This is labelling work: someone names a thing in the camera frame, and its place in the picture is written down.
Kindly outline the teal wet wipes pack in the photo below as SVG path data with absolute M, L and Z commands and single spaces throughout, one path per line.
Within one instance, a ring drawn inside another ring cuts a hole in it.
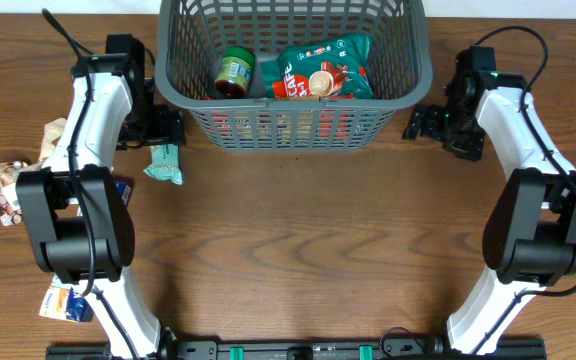
M 159 181 L 183 184 L 179 147 L 174 144 L 150 146 L 151 164 L 143 172 Z

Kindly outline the green lidded spice jar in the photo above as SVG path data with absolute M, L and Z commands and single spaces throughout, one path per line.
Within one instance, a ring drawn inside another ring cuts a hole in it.
M 215 78 L 217 91 L 227 98 L 244 98 L 255 63 L 255 56 L 247 49 L 236 46 L 227 48 Z

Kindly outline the green Nescafe coffee bag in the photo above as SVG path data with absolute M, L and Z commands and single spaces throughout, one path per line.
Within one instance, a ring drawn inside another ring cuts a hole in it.
M 270 98 L 372 99 L 366 65 L 373 39 L 346 34 L 320 43 L 293 46 L 261 64 Z

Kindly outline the orange San Remo spaghetti pack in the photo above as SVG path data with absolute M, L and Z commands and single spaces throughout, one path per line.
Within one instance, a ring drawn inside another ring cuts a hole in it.
M 215 144 L 245 151 L 358 148 L 378 122 L 367 110 L 196 112 L 194 117 Z

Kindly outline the grey plastic mesh basket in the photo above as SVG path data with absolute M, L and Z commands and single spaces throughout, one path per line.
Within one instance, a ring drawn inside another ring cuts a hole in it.
M 231 151 L 367 145 L 432 83 L 420 0 L 164 0 L 155 78 Z

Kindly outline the beige brown snack pouch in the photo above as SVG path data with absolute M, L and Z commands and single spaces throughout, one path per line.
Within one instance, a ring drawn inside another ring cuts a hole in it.
M 24 161 L 0 163 L 0 221 L 3 226 L 13 226 L 23 222 L 23 215 L 16 194 L 16 183 L 21 173 L 40 170 L 43 163 L 55 151 L 66 125 L 65 118 L 58 118 L 44 126 L 38 162 Z

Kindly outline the blue Kleenex tissue multipack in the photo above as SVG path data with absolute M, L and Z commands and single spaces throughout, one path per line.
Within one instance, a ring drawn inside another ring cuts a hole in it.
M 54 275 L 38 314 L 42 317 L 68 322 L 91 322 L 93 311 L 87 301 Z

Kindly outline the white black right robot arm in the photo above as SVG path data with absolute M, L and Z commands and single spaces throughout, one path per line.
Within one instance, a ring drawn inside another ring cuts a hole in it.
M 451 350 L 491 355 L 530 300 L 562 296 L 553 285 L 576 273 L 576 168 L 550 139 L 524 77 L 497 70 L 493 48 L 461 51 L 445 95 L 444 106 L 417 106 L 402 136 L 432 138 L 470 161 L 489 140 L 502 165 L 506 185 L 482 237 L 484 270 L 446 324 Z

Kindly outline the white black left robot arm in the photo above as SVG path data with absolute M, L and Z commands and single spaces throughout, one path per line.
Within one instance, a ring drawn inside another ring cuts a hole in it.
M 106 345 L 53 345 L 48 359 L 177 359 L 173 332 L 144 303 L 131 269 L 135 230 L 112 175 L 118 150 L 185 143 L 181 115 L 154 102 L 150 58 L 131 34 L 102 54 L 79 54 L 63 135 L 40 169 L 16 182 L 39 268 L 72 285 L 92 308 Z

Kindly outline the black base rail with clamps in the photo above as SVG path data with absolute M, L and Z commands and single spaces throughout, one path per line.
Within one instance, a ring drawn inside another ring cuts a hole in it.
M 451 350 L 441 337 L 413 337 L 397 328 L 378 342 L 261 342 L 222 343 L 215 341 L 180 341 L 166 329 L 160 350 L 142 359 L 177 360 L 395 360 L 395 359 L 548 359 L 545 343 L 528 337 L 501 338 L 496 350 L 486 355 L 462 354 Z M 109 360 L 121 359 L 111 354 L 110 345 L 56 345 L 46 348 L 44 359 Z

